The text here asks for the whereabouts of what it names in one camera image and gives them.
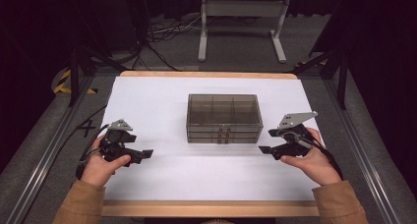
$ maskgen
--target table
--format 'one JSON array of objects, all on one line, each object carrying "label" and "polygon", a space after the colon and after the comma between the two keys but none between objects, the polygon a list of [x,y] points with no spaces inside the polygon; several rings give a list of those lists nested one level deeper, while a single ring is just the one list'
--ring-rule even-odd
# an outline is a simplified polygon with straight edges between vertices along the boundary
[{"label": "table", "polygon": [[[120,87],[132,86],[130,82],[133,82],[138,87]],[[162,84],[161,87],[165,89],[163,92],[158,92],[157,84],[149,85],[149,83],[157,82]],[[186,83],[184,86],[181,86],[179,85],[180,82]],[[312,192],[310,191],[310,188],[316,187],[317,184],[314,184],[300,170],[275,161],[271,156],[261,154],[258,149],[258,144],[279,145],[282,143],[282,141],[266,137],[265,135],[268,133],[269,127],[277,126],[283,115],[276,115],[276,120],[275,117],[269,118],[266,117],[266,115],[263,115],[263,134],[265,135],[260,136],[260,140],[257,144],[228,144],[227,147],[224,147],[225,144],[222,144],[222,148],[220,148],[219,144],[189,145],[186,142],[183,143],[182,141],[187,140],[185,134],[185,120],[183,122],[184,127],[169,128],[170,121],[182,121],[182,119],[185,119],[186,117],[186,110],[179,110],[180,108],[184,109],[184,107],[186,109],[186,101],[182,99],[184,98],[184,95],[177,96],[174,91],[184,91],[184,89],[188,89],[189,91],[201,92],[204,91],[203,88],[205,88],[212,93],[223,91],[225,93],[240,93],[242,92],[240,85],[260,82],[263,82],[266,85],[277,84],[292,87],[292,91],[282,92],[280,99],[292,98],[293,101],[285,102],[285,100],[283,100],[284,102],[276,105],[277,111],[282,107],[294,107],[293,109],[295,111],[311,110],[304,89],[294,75],[198,72],[122,73],[121,77],[116,79],[112,95],[104,114],[103,123],[106,124],[109,121],[120,119],[119,117],[124,117],[127,123],[134,128],[132,134],[138,136],[137,141],[132,145],[132,148],[137,150],[154,148],[154,153],[151,159],[144,160],[140,165],[133,164],[129,168],[123,168],[117,171],[118,175],[113,177],[107,184],[102,215],[142,217],[317,216],[318,210]],[[204,87],[198,86],[198,83],[204,83]],[[224,87],[224,84],[227,83],[230,84],[230,87]],[[243,91],[251,91],[250,88],[255,87],[249,84],[244,86]],[[127,95],[130,95],[130,97],[119,95],[124,94],[124,90],[128,91]],[[157,99],[160,95],[171,95],[172,97],[161,101],[160,99]],[[262,114],[263,112],[270,112],[270,110],[268,111],[269,107],[265,108],[265,105],[263,104],[263,102],[266,101],[266,98],[272,100],[273,104],[276,103],[276,100],[273,99],[273,97],[270,97],[271,95],[275,95],[275,91],[258,94]],[[170,105],[169,102],[173,99],[178,99],[178,101]],[[157,100],[160,103],[153,105],[151,102],[154,100]],[[132,107],[127,106],[129,104],[135,104],[133,110]],[[164,107],[169,107],[168,111],[175,112],[175,116],[173,119],[166,118],[163,120],[166,122],[159,122],[158,120],[165,115],[163,111],[166,110],[166,108]],[[152,113],[155,114],[155,116],[152,117],[154,120],[146,121],[145,118]],[[161,131],[158,132],[161,135],[157,138],[158,142],[153,141],[155,140],[155,137],[152,135],[152,130],[155,130],[155,125],[161,129]],[[317,128],[314,119],[307,121],[305,125],[307,127]],[[166,135],[161,132],[169,132],[170,134]],[[176,147],[173,149],[166,144],[172,144],[172,146],[175,145]],[[207,151],[214,152],[219,149],[221,149],[220,155],[207,156]],[[224,163],[225,158],[227,158],[227,162],[232,164],[227,165],[227,167],[221,167],[221,163]],[[192,179],[190,181],[182,181],[183,179],[187,179],[185,177],[188,173],[195,173],[193,165],[187,164],[192,164],[196,159],[198,159],[199,162],[203,161],[203,164],[209,164],[209,166],[205,166],[204,169],[201,170],[202,172],[210,171],[211,167],[221,167],[221,171],[213,170],[214,173],[218,172],[218,175],[215,174],[214,179],[216,182],[211,184],[211,186],[221,184],[219,194],[210,194],[210,192],[212,192],[210,188],[203,187],[199,187],[202,192],[196,192],[195,187],[193,187],[193,184],[196,183],[196,181],[199,186],[204,186],[205,183],[210,182],[210,179],[206,179],[205,177],[195,179],[194,181]],[[250,161],[249,163],[251,163],[251,166],[247,166],[245,169],[233,168],[236,172],[231,173],[232,175],[228,174],[228,167],[234,166],[233,164],[237,164],[239,161],[245,161],[245,163]],[[236,180],[242,178],[232,178],[232,176],[234,176],[234,174],[245,175],[247,171],[257,171],[261,174],[246,176],[246,181],[240,183],[241,185],[244,184],[244,186],[242,186],[243,188],[235,186],[235,189],[228,190],[229,183],[236,183]],[[275,172],[276,174],[279,174],[281,171],[285,172],[285,179],[292,182],[282,183],[282,180],[279,180],[274,174]],[[261,181],[255,179],[255,177],[268,180]],[[157,186],[161,186],[161,184],[169,184],[169,186],[159,189]],[[171,188],[178,185],[184,186],[184,184],[188,186],[187,188],[184,188],[188,189],[186,192],[181,189]],[[246,187],[248,187],[250,192],[243,191]],[[269,191],[271,188],[274,189],[274,187],[287,189],[282,190],[283,194],[277,194],[277,196],[286,196],[287,193],[294,193],[298,195],[289,196],[300,196],[299,198],[301,199],[291,200],[291,198],[285,197],[281,200],[276,199],[275,194],[269,194],[268,192],[265,194],[264,191]],[[157,194],[155,191],[160,191],[163,195]]]}]

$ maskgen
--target transparent storage box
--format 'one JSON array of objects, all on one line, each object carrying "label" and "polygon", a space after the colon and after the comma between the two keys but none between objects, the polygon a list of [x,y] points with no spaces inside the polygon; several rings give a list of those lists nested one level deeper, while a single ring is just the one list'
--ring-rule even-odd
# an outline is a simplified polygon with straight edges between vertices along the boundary
[{"label": "transparent storage box", "polygon": [[189,95],[189,143],[256,143],[263,127],[254,94]]}]

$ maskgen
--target sleeve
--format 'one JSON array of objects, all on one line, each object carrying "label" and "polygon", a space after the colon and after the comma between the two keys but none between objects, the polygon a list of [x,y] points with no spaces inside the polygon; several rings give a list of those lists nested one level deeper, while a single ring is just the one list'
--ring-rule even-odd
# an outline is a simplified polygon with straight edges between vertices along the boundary
[{"label": "sleeve", "polygon": [[105,188],[77,181],[55,215],[54,224],[99,223]]},{"label": "sleeve", "polygon": [[365,210],[347,181],[313,189],[322,224],[368,223]]}]

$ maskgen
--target left hand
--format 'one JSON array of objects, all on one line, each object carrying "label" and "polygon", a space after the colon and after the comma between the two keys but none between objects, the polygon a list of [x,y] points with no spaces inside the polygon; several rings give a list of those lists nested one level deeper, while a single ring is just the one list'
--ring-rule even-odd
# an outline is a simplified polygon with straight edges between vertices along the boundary
[{"label": "left hand", "polygon": [[[92,143],[91,150],[98,148],[103,137],[97,138]],[[89,156],[89,161],[87,162],[83,177],[80,180],[98,187],[104,187],[111,175],[130,160],[130,155],[123,155],[111,162],[107,162],[99,152],[95,152]]]}]

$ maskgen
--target person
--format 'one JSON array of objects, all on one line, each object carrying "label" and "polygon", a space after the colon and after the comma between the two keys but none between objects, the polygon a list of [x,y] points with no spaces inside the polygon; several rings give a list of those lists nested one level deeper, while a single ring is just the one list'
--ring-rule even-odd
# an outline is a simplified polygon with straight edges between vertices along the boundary
[{"label": "person", "polygon": [[[320,134],[309,129],[320,142]],[[91,148],[98,148],[102,137],[96,139]],[[68,192],[54,224],[99,223],[104,199],[104,185],[115,171],[130,161],[124,155],[111,162],[105,161],[99,153],[89,157],[82,178]],[[281,162],[300,168],[310,179],[321,185],[313,189],[322,223],[368,223],[366,213],[348,181],[342,181],[329,164],[328,159],[315,147],[305,157],[282,156]]]}]

